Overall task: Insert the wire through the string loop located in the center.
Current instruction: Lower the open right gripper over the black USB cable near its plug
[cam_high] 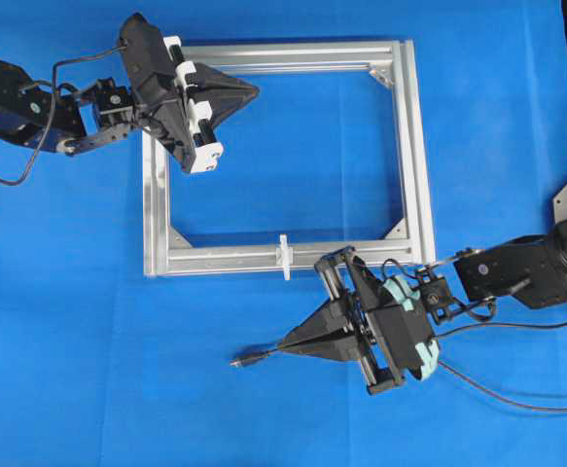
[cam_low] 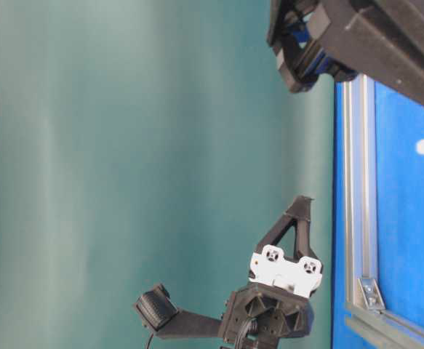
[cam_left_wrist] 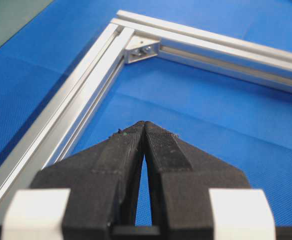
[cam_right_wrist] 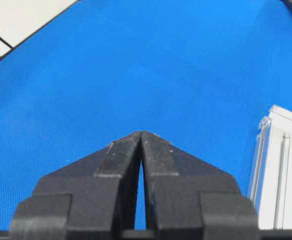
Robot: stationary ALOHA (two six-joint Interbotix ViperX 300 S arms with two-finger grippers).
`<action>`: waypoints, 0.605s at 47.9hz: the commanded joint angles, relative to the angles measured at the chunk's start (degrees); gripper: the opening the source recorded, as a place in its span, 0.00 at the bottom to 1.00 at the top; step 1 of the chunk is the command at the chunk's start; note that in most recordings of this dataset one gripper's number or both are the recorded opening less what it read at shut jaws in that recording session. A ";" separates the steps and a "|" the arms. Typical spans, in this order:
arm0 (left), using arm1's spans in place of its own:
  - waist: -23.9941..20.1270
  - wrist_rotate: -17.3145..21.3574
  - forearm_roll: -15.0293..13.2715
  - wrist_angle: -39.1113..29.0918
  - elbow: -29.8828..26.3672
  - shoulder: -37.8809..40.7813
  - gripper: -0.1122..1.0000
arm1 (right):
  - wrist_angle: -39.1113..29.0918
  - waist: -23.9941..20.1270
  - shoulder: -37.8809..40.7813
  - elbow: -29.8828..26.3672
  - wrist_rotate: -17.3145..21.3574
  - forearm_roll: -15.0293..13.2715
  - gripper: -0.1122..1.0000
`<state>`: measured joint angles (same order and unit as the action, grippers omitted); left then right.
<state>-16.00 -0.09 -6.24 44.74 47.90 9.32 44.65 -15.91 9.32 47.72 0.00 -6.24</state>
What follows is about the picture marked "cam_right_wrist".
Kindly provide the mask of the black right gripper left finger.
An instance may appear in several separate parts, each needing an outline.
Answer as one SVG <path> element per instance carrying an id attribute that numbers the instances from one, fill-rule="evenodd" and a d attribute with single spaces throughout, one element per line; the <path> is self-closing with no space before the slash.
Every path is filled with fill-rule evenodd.
<path id="1" fill-rule="evenodd" d="M 114 240 L 135 224 L 141 132 L 42 177 L 10 226 L 13 240 Z"/>

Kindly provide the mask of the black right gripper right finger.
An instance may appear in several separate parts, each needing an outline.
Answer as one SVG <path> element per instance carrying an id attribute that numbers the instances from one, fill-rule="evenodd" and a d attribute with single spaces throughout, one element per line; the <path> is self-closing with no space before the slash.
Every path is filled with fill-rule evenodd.
<path id="1" fill-rule="evenodd" d="M 257 215 L 234 177 L 147 131 L 146 218 L 159 240 L 256 240 Z"/>

